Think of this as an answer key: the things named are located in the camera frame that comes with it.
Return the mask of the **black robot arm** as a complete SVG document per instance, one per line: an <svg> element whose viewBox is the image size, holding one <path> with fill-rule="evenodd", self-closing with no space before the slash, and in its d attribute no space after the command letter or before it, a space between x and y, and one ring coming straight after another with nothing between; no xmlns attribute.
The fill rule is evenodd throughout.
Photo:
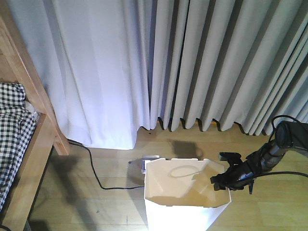
<svg viewBox="0 0 308 231"><path fill-rule="evenodd" d="M307 123L282 121L275 129L275 139L265 143L260 149L251 153L243 162L239 153L221 152L221 161L229 163L228 169L212 176L214 190L243 190L249 186L252 193L254 180L270 175L272 169L282 160L287 151L296 151L308 155Z"/></svg>

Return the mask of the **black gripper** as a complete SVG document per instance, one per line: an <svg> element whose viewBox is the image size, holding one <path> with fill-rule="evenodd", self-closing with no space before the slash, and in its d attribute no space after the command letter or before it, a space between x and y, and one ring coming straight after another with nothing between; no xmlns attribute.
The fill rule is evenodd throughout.
<svg viewBox="0 0 308 231"><path fill-rule="evenodd" d="M256 160L224 160L229 163L228 169L221 174L212 176L210 181L214 184L214 190L243 190L248 185L249 191L253 191L256 175L259 173L259 161Z"/></svg>

